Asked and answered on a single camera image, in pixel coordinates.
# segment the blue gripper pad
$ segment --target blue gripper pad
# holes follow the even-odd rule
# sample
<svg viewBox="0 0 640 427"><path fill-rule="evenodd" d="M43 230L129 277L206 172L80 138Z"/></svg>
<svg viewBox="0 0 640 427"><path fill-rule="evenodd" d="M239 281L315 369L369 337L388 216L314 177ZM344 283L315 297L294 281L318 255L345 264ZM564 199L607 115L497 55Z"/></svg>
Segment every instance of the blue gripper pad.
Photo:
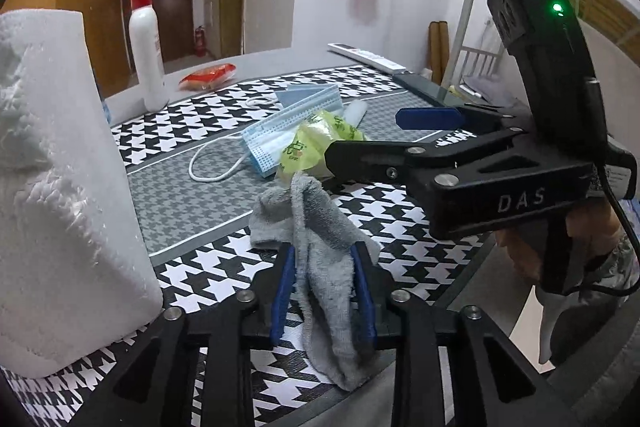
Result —
<svg viewBox="0 0 640 427"><path fill-rule="evenodd" d="M396 113L396 124L404 130L460 129L465 117L454 107L406 107Z"/></svg>
<svg viewBox="0 0 640 427"><path fill-rule="evenodd" d="M289 300L293 291L293 283L296 280L296 249L292 246L287 251L287 259L282 268L282 277L278 284L278 291L271 303L271 343L274 346L284 335L284 325L287 320L287 310L289 309Z"/></svg>
<svg viewBox="0 0 640 427"><path fill-rule="evenodd" d="M358 250L355 245L350 248L351 257L353 257L353 285L356 290L356 299L358 300L358 311L363 322L362 335L365 341L373 342L377 339L376 331L376 309L369 291L369 284L362 261L358 256Z"/></svg>

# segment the rolled brown mat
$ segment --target rolled brown mat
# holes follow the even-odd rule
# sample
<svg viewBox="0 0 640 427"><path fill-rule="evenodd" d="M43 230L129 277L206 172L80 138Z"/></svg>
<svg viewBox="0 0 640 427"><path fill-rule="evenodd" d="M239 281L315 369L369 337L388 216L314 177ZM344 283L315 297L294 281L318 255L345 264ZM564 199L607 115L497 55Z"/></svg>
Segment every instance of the rolled brown mat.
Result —
<svg viewBox="0 0 640 427"><path fill-rule="evenodd" d="M440 21L440 67L442 68L442 77L447 70L449 64L449 25L446 21Z"/></svg>
<svg viewBox="0 0 640 427"><path fill-rule="evenodd" d="M440 23L429 24L429 56L431 61L431 82L442 83L442 52L440 51Z"/></svg>

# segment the mask ear loop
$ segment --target mask ear loop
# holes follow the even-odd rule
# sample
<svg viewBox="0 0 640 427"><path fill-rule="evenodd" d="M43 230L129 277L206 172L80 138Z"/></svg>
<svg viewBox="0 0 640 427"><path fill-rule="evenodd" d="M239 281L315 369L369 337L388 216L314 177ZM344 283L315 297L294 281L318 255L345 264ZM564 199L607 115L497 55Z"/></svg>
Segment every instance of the mask ear loop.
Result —
<svg viewBox="0 0 640 427"><path fill-rule="evenodd" d="M223 174L220 174L220 176L215 176L213 178L203 178L201 176L196 176L193 173L193 164L196 161L196 158L198 157L198 155L205 150L205 148L207 148L209 145L211 145L212 143L217 142L218 140L241 140L242 136L239 135L230 135L230 136L221 136L220 138L216 138L215 140L212 140L206 144L204 144L202 147L200 147L196 153L193 155L193 158L191 158L191 161L189 162L189 176L191 177L191 179L195 182L202 182L202 183L216 183L216 182L221 182L222 180L227 179L230 175L235 174L236 171L238 171L238 168L241 166L242 162L244 162L247 158L249 158L250 154L249 153L245 153L242 156L240 156L240 159L234 163L234 165L226 172L224 172Z"/></svg>

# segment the black and white houndstooth pattern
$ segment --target black and white houndstooth pattern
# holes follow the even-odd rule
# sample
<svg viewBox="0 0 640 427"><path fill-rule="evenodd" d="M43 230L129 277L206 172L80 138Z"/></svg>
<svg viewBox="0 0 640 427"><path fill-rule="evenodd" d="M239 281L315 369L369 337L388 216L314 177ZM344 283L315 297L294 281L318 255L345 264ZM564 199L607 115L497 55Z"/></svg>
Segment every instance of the black and white houndstooth pattern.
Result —
<svg viewBox="0 0 640 427"><path fill-rule="evenodd" d="M257 107L250 107L247 101L283 90L287 84L339 84L343 98L400 89L388 74L367 66L285 74L249 80L182 100L158 113L117 125L111 132L124 165L139 165L186 143L266 118L278 110L277 106L257 103Z"/></svg>
<svg viewBox="0 0 640 427"><path fill-rule="evenodd" d="M429 235L422 210L402 188L353 184L333 196L360 229L382 245L380 265L405 288L432 303L478 253L484 237L456 243ZM255 273L273 264L274 252L251 248L248 229L239 230L156 267L166 302L195 312L249 287ZM100 349L52 377L29 380L5 371L12 389L41 426L64 425L120 359L136 334ZM199 425L206 353L201 353L194 390L193 425ZM270 423L323 395L333 385L309 364L302 347L302 316L292 301L281 344L253 351L252 384L256 425Z"/></svg>

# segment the fire extinguisher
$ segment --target fire extinguisher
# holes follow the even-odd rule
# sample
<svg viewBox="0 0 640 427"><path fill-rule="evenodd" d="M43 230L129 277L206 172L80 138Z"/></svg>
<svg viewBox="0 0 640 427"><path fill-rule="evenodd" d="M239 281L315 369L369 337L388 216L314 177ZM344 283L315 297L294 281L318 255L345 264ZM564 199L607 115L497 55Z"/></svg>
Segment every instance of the fire extinguisher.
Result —
<svg viewBox="0 0 640 427"><path fill-rule="evenodd" d="M195 43L195 51L198 57L204 57L207 54L207 35L204 32L204 26L196 28L193 36Z"/></svg>

